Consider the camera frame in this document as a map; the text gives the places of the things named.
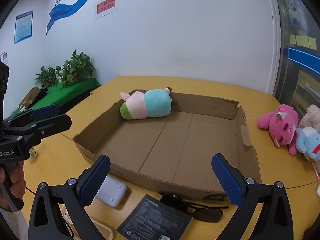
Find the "wall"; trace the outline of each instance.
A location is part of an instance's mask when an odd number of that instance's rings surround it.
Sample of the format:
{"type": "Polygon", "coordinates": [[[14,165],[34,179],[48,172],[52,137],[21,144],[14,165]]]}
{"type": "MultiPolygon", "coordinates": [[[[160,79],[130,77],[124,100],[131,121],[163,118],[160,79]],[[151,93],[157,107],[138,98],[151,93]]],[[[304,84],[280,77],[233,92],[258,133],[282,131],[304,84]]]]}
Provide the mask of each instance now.
{"type": "MultiPolygon", "coordinates": [[[[46,1],[46,23],[55,1],[46,1]]],[[[96,18],[98,1],[54,23],[46,37],[51,66],[77,49],[92,56],[101,83],[162,75],[273,89],[278,37],[270,0],[116,0],[116,12],[96,18]]]]}
{"type": "Polygon", "coordinates": [[[33,81],[40,68],[48,67],[45,55],[45,0],[20,0],[0,29],[0,53],[8,53],[10,77],[4,95],[4,118],[18,107],[28,91],[35,86],[33,81]],[[32,37],[14,44],[16,17],[33,10],[32,37]]]}

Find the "human hand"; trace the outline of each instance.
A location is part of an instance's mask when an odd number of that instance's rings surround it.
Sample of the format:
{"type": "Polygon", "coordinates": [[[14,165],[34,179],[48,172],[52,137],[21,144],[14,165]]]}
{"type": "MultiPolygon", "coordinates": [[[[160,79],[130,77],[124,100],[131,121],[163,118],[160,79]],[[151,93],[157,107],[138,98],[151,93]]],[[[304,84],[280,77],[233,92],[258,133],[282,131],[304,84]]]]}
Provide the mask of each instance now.
{"type": "MultiPolygon", "coordinates": [[[[23,166],[24,161],[18,162],[16,169],[11,173],[10,180],[12,186],[10,188],[11,193],[16,198],[22,198],[26,192],[26,181],[24,180],[23,166]]],[[[3,168],[0,168],[0,183],[3,183],[5,180],[5,172],[3,168]]],[[[0,191],[0,208],[7,211],[11,211],[10,206],[7,200],[4,198],[0,191]]]]}

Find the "silver bolt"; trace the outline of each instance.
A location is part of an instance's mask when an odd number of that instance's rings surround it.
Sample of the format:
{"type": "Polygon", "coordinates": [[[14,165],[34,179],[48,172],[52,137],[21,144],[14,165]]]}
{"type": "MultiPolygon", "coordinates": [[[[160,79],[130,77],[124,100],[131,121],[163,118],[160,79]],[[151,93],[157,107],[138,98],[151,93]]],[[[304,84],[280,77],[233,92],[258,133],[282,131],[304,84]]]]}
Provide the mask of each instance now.
{"type": "Polygon", "coordinates": [[[254,184],[254,179],[247,178],[247,183],[250,184],[250,185],[253,185],[254,184]]]}
{"type": "Polygon", "coordinates": [[[282,183],[281,181],[277,181],[276,185],[277,185],[278,187],[283,187],[283,183],[282,183]]]}
{"type": "Polygon", "coordinates": [[[76,179],[69,179],[68,180],[68,184],[69,185],[73,185],[73,184],[75,184],[76,183],[76,179]]]}
{"type": "Polygon", "coordinates": [[[46,186],[45,183],[42,182],[42,183],[40,183],[39,188],[40,188],[40,189],[43,189],[43,188],[45,188],[45,186],[46,186]]]}

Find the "white sleeve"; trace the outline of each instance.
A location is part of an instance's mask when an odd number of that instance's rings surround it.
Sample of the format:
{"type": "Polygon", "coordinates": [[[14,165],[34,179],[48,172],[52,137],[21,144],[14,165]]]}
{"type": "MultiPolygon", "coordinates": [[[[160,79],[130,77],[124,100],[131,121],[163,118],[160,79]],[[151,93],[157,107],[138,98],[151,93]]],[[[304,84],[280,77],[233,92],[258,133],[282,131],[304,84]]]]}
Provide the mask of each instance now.
{"type": "Polygon", "coordinates": [[[10,226],[13,233],[19,240],[28,240],[28,224],[24,219],[22,212],[9,212],[0,208],[5,221],[10,226]]]}

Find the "sunglasses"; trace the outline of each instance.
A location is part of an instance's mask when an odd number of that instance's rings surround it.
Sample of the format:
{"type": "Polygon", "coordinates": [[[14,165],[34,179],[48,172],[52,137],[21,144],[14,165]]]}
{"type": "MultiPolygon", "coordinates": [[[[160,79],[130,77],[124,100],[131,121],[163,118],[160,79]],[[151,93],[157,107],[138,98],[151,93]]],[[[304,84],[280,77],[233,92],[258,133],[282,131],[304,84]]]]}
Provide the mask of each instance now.
{"type": "Polygon", "coordinates": [[[174,194],[165,194],[162,191],[159,192],[163,197],[160,199],[161,203],[168,205],[169,207],[180,210],[184,213],[190,214],[194,219],[204,222],[217,223],[221,220],[223,212],[221,209],[229,208],[229,206],[222,207],[210,207],[197,203],[192,203],[183,200],[174,194]]]}

